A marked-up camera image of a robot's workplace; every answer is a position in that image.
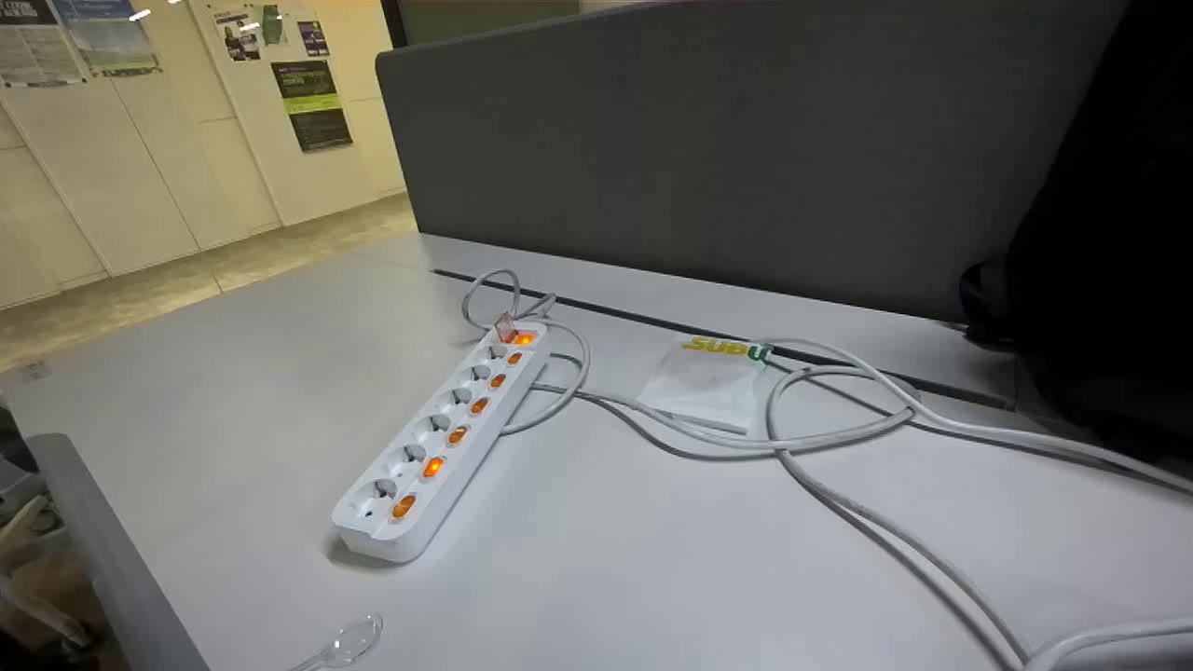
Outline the grey desk divider panel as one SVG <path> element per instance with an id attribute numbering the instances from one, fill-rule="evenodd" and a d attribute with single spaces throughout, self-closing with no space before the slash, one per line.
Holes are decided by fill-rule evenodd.
<path id="1" fill-rule="evenodd" d="M 433 236 L 951 318 L 1129 0 L 663 0 L 377 60 Z"/>

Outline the small picture wall notice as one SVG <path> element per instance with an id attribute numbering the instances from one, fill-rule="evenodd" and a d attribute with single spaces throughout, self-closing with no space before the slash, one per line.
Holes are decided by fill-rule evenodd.
<path id="1" fill-rule="evenodd" d="M 258 21 L 253 19 L 222 10 L 218 16 L 218 30 L 222 30 L 226 54 L 237 62 L 263 57 L 263 36 L 258 36 Z"/>

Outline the wall poster with photos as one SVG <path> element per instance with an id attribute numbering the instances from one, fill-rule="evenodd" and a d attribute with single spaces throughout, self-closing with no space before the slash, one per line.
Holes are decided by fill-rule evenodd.
<path id="1" fill-rule="evenodd" d="M 140 0 L 0 0 L 0 84 L 80 86 L 157 76 Z"/>

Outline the clear plastic spoon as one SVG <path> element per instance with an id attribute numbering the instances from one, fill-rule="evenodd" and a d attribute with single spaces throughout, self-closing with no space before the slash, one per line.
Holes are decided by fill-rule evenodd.
<path id="1" fill-rule="evenodd" d="M 346 624 L 340 634 L 331 634 L 319 651 L 309 651 L 290 671 L 350 671 L 358 661 L 366 661 L 385 634 L 380 615 L 361 615 Z"/>

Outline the dark green wall poster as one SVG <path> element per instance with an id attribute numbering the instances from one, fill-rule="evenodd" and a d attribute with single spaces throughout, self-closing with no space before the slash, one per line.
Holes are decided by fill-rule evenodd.
<path id="1" fill-rule="evenodd" d="M 301 154 L 350 146 L 346 112 L 326 60 L 275 62 L 274 79 Z"/>

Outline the black office chair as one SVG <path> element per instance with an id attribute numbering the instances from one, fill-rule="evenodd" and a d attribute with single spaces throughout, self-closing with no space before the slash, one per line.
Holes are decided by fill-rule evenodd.
<path id="1" fill-rule="evenodd" d="M 960 279 L 966 341 L 1133 459 L 1193 456 L 1193 0 L 1129 0 L 1000 256 Z"/>

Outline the clear plastic bag with label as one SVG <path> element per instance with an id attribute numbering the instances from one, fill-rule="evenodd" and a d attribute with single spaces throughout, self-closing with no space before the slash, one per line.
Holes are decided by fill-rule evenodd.
<path id="1" fill-rule="evenodd" d="M 766 352 L 757 342 L 689 335 L 663 352 L 637 400 L 672 417 L 750 436 L 761 378 Z"/>

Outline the white multi-socket power strip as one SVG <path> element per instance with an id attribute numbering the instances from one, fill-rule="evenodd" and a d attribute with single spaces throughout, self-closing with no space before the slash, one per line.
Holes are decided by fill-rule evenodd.
<path id="1" fill-rule="evenodd" d="M 488 328 L 331 509 L 336 537 L 366 559 L 418 559 L 545 373 L 547 354 L 545 322 Z"/>

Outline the small dark wall notice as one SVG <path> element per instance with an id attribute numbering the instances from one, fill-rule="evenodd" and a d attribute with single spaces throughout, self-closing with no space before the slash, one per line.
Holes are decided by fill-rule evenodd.
<path id="1" fill-rule="evenodd" d="M 299 19 L 299 36 L 301 36 L 306 57 L 329 57 L 329 36 L 319 19 Z"/>

